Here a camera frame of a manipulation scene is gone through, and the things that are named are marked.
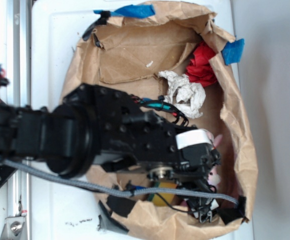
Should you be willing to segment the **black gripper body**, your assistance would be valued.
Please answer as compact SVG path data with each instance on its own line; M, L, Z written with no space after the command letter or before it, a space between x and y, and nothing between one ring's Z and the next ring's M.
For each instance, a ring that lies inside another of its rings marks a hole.
M209 173L213 167L220 165L220 153L208 138L206 129L195 129L180 133L176 136L177 153L180 154L180 164L171 167L156 167L149 171L147 177L155 182L170 182L177 184L177 189L187 189L195 192L216 194L218 188L208 183ZM204 223L211 222L215 209L219 207L215 197L196 197L178 195L182 199L181 205L188 210L177 210L171 204L167 206L173 210L191 214Z

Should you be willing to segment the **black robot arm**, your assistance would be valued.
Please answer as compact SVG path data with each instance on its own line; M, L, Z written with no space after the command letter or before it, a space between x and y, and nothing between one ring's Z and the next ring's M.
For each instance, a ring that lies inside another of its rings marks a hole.
M53 112L0 101L0 164L24 170L26 157L44 161L60 183L92 165L174 181L190 214L200 222L212 218L216 187L208 176L220 154L205 130L189 126L162 98L82 84Z

